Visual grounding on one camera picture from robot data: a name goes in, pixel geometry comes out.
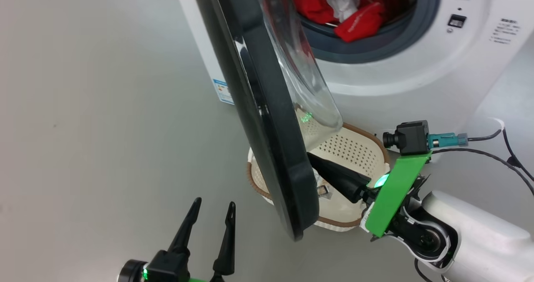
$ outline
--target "open door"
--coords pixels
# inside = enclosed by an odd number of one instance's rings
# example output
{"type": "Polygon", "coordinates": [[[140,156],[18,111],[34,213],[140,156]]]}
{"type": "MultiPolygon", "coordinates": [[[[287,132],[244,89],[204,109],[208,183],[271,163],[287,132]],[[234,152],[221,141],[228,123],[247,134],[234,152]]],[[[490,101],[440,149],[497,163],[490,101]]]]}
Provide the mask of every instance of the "open door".
{"type": "Polygon", "coordinates": [[[212,5],[210,39],[276,210],[298,240],[319,216],[307,151],[340,130],[341,115],[292,0],[198,2],[212,5]]]}

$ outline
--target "green bracket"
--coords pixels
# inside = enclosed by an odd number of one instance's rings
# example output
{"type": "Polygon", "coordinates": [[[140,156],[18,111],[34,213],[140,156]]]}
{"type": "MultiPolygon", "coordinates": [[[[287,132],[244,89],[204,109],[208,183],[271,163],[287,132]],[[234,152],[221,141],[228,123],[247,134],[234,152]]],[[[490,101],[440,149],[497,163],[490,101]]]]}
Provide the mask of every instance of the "green bracket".
{"type": "Polygon", "coordinates": [[[432,151],[426,155],[401,156],[397,159],[365,223],[366,229],[372,234],[377,237],[384,235],[393,216],[431,155],[432,151]]]}

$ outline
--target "beige basket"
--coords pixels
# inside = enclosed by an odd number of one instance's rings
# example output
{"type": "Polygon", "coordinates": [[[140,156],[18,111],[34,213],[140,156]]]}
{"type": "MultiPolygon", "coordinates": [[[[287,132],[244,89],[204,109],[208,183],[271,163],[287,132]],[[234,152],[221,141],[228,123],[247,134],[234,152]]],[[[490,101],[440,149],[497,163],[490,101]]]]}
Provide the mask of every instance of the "beige basket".
{"type": "MultiPolygon", "coordinates": [[[[343,125],[339,133],[323,142],[311,153],[370,177],[371,185],[389,172],[389,156],[378,138],[348,124],[343,125]]],[[[247,168],[252,187],[267,202],[273,204],[252,151],[249,152],[247,168]]],[[[315,177],[320,195],[319,220],[315,225],[338,232],[349,231],[358,226],[365,204],[362,201],[352,204],[318,174],[315,177]],[[322,195],[324,187],[320,186],[323,185],[328,189],[328,195],[322,195]]]]}

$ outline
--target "gray floor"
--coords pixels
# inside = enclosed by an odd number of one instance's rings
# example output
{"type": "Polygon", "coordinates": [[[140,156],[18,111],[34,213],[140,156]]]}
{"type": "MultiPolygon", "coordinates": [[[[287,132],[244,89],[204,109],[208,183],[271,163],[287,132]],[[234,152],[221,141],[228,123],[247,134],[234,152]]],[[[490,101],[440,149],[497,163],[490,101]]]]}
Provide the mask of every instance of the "gray floor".
{"type": "MultiPolygon", "coordinates": [[[[6,281],[113,281],[166,248],[204,203],[189,269],[209,279],[237,204],[227,281],[420,281],[400,244],[318,227],[292,243],[245,178],[247,141],[219,103],[178,0],[0,0],[0,270],[6,281]]],[[[496,116],[534,170],[534,39],[467,127],[496,116]]],[[[506,156],[500,139],[476,145],[506,156]]],[[[534,200],[478,155],[426,168],[441,189],[534,232],[534,200]]]]}

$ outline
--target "washing machine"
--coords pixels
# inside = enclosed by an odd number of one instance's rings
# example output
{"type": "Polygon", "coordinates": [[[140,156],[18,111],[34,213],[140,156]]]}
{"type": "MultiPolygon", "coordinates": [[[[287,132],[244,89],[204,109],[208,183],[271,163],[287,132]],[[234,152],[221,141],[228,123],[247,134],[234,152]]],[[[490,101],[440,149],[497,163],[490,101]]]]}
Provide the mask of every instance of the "washing machine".
{"type": "MultiPolygon", "coordinates": [[[[233,103],[214,50],[220,31],[211,27],[213,0],[179,1],[211,78],[206,82],[233,103]]],[[[532,33],[533,7],[533,0],[416,0],[403,18],[353,43],[331,27],[303,18],[300,24],[343,122],[378,136],[417,120],[428,120],[433,133],[461,132],[532,33]]]]}

